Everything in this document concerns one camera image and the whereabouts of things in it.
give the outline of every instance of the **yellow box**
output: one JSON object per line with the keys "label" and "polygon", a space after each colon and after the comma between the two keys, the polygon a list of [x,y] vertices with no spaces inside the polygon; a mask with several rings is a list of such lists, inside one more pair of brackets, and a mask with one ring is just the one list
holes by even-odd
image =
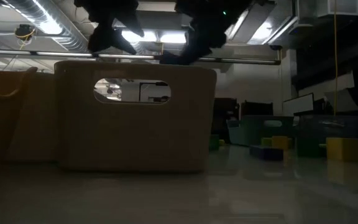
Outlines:
{"label": "yellow box", "polygon": [[358,139],[327,138],[327,159],[358,162]]}
{"label": "yellow box", "polygon": [[287,136],[273,136],[272,147],[275,149],[289,150],[290,140]]}

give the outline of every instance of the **blue box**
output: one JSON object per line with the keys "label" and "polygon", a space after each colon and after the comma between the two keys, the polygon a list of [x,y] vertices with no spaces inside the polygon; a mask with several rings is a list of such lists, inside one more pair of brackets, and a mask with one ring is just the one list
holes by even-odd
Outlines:
{"label": "blue box", "polygon": [[284,150],[265,146],[251,146],[249,154],[265,161],[283,161]]}

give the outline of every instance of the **floor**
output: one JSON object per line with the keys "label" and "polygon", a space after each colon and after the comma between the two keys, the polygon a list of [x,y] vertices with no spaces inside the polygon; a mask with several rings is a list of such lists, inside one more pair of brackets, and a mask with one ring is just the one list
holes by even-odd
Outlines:
{"label": "floor", "polygon": [[61,172],[53,164],[0,172],[0,224],[356,223],[358,164],[262,162],[231,146],[193,175]]}

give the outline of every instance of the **yellow cable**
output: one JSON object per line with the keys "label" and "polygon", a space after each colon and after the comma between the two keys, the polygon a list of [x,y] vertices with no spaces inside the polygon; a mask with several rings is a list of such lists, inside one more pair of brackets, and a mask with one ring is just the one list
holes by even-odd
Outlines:
{"label": "yellow cable", "polygon": [[29,35],[25,38],[25,41],[23,41],[23,44],[21,45],[19,50],[23,49],[23,47],[25,46],[25,42],[27,41],[28,38],[29,38]]}
{"label": "yellow cable", "polygon": [[[280,49],[280,61],[283,60],[283,49]],[[281,113],[284,113],[284,91],[283,91],[283,63],[280,65],[280,78],[281,78]]]}
{"label": "yellow cable", "polygon": [[337,46],[337,22],[336,22],[336,11],[337,11],[337,0],[334,0],[334,45],[335,45],[335,93],[334,93],[334,116],[336,116],[337,100],[338,100],[338,46]]}
{"label": "yellow cable", "polygon": [[24,35],[24,36],[18,36],[18,35],[15,35],[17,38],[25,38],[25,37],[29,37],[31,36],[33,33],[35,32],[35,28],[32,29],[32,32],[30,34],[27,34],[27,35]]}

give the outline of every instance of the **pipe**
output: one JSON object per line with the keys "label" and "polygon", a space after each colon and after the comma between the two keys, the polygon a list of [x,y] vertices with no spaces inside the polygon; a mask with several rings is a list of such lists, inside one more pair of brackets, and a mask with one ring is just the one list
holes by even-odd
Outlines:
{"label": "pipe", "polygon": [[[13,32],[10,32],[10,31],[0,31],[0,36],[5,36],[5,35],[15,35],[15,33]],[[55,37],[58,37],[58,38],[71,38],[69,35],[58,35],[58,34],[37,34],[37,35],[34,35],[34,37],[37,37],[37,38],[55,38]]]}
{"label": "pipe", "polygon": [[3,0],[11,8],[71,52],[87,52],[88,40],[51,0]]}
{"label": "pipe", "polygon": [[[31,57],[76,57],[76,58],[119,58],[119,59],[141,59],[160,60],[160,55],[119,55],[119,54],[87,54],[87,53],[65,53],[65,52],[41,52],[26,50],[0,50],[0,55],[28,55]],[[199,62],[213,63],[243,63],[252,65],[280,65],[280,60],[251,59],[251,58],[212,58],[202,57]]]}

